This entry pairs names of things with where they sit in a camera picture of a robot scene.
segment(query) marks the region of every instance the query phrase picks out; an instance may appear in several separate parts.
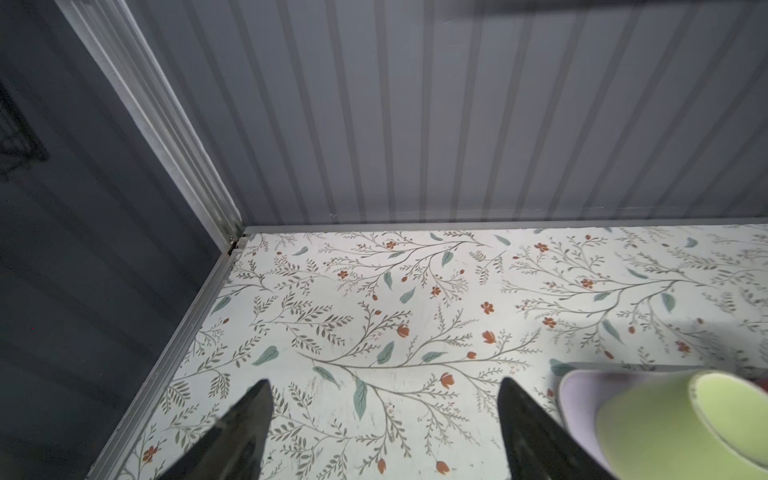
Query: green cup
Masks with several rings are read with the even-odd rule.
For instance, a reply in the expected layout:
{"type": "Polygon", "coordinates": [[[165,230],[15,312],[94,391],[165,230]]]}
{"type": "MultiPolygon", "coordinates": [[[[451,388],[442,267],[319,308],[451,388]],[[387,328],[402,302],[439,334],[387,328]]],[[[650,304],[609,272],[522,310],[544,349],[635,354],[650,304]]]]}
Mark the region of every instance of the green cup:
{"type": "Polygon", "coordinates": [[[600,407],[597,433],[620,480],[768,480],[768,394],[729,373],[633,386],[600,407]]]}

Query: teal leaf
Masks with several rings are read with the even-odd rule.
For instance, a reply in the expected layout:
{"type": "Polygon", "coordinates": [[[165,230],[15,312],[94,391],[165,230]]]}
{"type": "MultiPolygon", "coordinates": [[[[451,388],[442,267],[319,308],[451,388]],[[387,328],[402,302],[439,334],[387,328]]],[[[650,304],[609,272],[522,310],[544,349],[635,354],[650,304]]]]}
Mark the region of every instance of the teal leaf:
{"type": "Polygon", "coordinates": [[[320,376],[322,376],[325,380],[328,380],[329,382],[333,383],[333,385],[341,388],[339,384],[336,382],[336,379],[333,378],[333,374],[328,370],[324,369],[322,366],[316,366],[312,370],[314,370],[315,372],[318,372],[320,376]]]}
{"type": "Polygon", "coordinates": [[[395,343],[389,342],[387,343],[381,352],[379,352],[379,355],[376,356],[376,363],[379,365],[384,365],[389,361],[389,359],[392,358],[392,351],[395,349],[395,343]]]}
{"type": "Polygon", "coordinates": [[[667,308],[667,312],[671,313],[676,303],[674,297],[669,293],[664,292],[661,294],[661,301],[664,302],[664,306],[667,308]]]}
{"type": "Polygon", "coordinates": [[[635,275],[637,278],[646,278],[646,279],[648,278],[648,275],[643,275],[642,273],[638,273],[632,270],[631,268],[627,268],[627,270],[629,270],[629,273],[631,273],[632,275],[635,275]]]}
{"type": "Polygon", "coordinates": [[[275,360],[277,356],[280,354],[280,352],[277,351],[277,347],[272,345],[268,346],[266,350],[264,350],[264,353],[259,356],[259,358],[256,360],[256,362],[253,362],[254,365],[261,365],[262,363],[269,362],[270,360],[275,360]]]}
{"type": "Polygon", "coordinates": [[[410,292],[405,292],[405,293],[404,293],[404,294],[403,294],[403,295],[400,297],[400,302],[402,302],[402,303],[407,303],[407,302],[408,302],[408,300],[410,300],[410,299],[411,299],[411,297],[413,296],[413,293],[414,293],[415,291],[416,291],[416,287],[413,287],[413,288],[411,288],[411,291],[410,291],[410,292]]]}
{"type": "Polygon", "coordinates": [[[439,357],[441,357],[443,355],[445,355],[445,352],[429,352],[429,353],[425,353],[424,356],[422,357],[422,362],[429,363],[432,360],[434,360],[436,358],[439,358],[439,357]]]}
{"type": "Polygon", "coordinates": [[[619,343],[624,344],[624,342],[621,341],[621,337],[619,336],[619,332],[616,331],[613,325],[611,325],[611,322],[609,322],[607,319],[603,320],[603,328],[606,332],[610,333],[611,336],[613,336],[616,340],[619,341],[619,343]]]}
{"type": "Polygon", "coordinates": [[[570,366],[567,363],[563,363],[556,359],[549,359],[549,368],[556,376],[563,376],[571,370],[576,370],[576,367],[570,366]]]}
{"type": "Polygon", "coordinates": [[[223,299],[219,300],[219,303],[217,303],[216,306],[214,307],[214,312],[217,312],[218,310],[223,309],[225,306],[227,306],[227,304],[230,302],[230,300],[232,300],[232,297],[229,296],[229,295],[227,295],[223,299]]]}
{"type": "Polygon", "coordinates": [[[368,396],[368,386],[361,379],[355,379],[357,388],[355,388],[355,396],[353,401],[355,403],[355,412],[357,417],[362,419],[362,414],[366,412],[366,397],[368,396]]]}

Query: floral wallpaper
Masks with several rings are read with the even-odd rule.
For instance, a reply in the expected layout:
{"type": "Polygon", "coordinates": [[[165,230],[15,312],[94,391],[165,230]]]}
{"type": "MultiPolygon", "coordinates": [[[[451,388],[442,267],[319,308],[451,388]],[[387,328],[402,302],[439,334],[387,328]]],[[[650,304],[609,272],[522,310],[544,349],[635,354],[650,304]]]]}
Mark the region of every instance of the floral wallpaper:
{"type": "Polygon", "coordinates": [[[574,364],[768,362],[768,227],[256,234],[126,462],[154,478],[259,379],[262,478],[508,478],[496,395],[574,364]]]}

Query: dark gray wall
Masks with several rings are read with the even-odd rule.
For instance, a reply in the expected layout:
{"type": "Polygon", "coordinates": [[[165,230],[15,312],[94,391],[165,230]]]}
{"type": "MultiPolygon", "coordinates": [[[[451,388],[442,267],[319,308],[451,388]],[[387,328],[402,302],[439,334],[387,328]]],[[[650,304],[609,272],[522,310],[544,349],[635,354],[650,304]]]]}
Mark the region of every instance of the dark gray wall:
{"type": "Polygon", "coordinates": [[[53,2],[0,81],[50,153],[0,180],[0,478],[83,478],[218,252],[53,2]]]}
{"type": "Polygon", "coordinates": [[[131,7],[246,224],[759,214],[768,3],[583,3],[131,7]]]}

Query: corrugated metal wall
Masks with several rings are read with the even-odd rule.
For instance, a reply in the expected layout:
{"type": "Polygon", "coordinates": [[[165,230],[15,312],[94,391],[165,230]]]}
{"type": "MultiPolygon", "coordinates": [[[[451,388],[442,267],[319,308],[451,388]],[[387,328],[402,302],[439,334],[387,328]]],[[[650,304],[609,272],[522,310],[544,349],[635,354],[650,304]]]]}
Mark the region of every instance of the corrugated metal wall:
{"type": "Polygon", "coordinates": [[[0,179],[0,478],[80,479],[219,253],[54,2],[26,4],[0,1],[0,82],[50,157],[0,179]]]}
{"type": "Polygon", "coordinates": [[[131,0],[246,224],[761,214],[768,4],[586,4],[131,0]]]}

